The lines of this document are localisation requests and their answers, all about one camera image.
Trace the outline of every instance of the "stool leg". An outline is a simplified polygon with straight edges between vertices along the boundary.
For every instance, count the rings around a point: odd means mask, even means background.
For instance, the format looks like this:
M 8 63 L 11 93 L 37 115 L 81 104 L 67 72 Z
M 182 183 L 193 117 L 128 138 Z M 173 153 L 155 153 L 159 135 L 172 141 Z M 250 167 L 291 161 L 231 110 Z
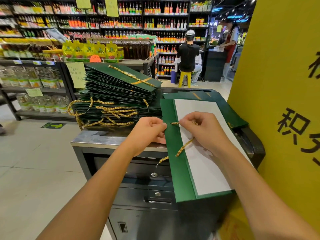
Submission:
M 180 74 L 180 81 L 179 81 L 179 88 L 181 88 L 181 87 L 182 87 L 182 81 L 183 81 L 183 78 L 184 78 L 184 73 L 183 73 L 183 72 L 181 72 L 181 74 Z
M 191 72 L 188 74 L 188 88 L 191 87 Z

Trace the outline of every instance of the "drawer handle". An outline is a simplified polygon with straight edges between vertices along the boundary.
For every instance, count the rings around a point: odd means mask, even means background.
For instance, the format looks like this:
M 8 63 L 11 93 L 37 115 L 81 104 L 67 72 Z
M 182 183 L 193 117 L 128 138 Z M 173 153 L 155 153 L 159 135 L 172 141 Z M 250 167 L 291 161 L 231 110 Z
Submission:
M 145 203 L 153 203 L 153 204 L 166 204 L 170 205 L 172 202 L 170 199 L 155 199 L 155 198 L 145 198 L 143 199 Z

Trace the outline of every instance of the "white paper panel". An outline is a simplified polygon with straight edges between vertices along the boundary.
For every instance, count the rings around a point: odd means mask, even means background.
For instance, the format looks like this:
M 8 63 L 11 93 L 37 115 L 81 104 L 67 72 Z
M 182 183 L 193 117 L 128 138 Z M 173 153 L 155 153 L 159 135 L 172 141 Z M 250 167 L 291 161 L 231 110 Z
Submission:
M 175 105 L 179 120 L 181 120 L 187 114 L 195 111 L 213 113 L 217 117 L 222 129 L 230 141 L 250 162 L 245 151 L 242 149 L 238 140 L 224 120 L 217 103 L 200 100 L 175 99 Z M 191 133 L 184 129 L 181 125 L 180 132 L 183 144 L 192 138 Z M 185 150 L 196 187 L 196 194 L 200 196 L 231 190 L 228 182 L 218 166 L 210 159 L 210 157 L 214 158 L 211 152 L 200 146 L 197 141 L 189 144 Z

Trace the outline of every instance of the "green arrow floor sign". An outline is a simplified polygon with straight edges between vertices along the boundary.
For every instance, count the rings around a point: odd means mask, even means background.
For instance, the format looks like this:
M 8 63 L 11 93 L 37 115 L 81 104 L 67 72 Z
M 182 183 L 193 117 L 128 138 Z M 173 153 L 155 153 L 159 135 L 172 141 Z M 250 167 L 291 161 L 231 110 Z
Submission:
M 63 123 L 46 123 L 41 128 L 45 129 L 61 129 L 65 124 Z

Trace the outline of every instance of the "light blue pants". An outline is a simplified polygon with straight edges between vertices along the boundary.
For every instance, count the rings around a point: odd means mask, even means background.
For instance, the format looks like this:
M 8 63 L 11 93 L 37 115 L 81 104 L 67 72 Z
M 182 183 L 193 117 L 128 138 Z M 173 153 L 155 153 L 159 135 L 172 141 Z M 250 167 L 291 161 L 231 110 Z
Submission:
M 201 65 L 195 65 L 194 70 L 192 71 L 193 75 L 191 76 L 191 82 L 196 83 L 198 81 L 198 78 L 202 72 L 202 66 Z M 183 84 L 187 84 L 187 76 L 184 76 L 183 78 Z

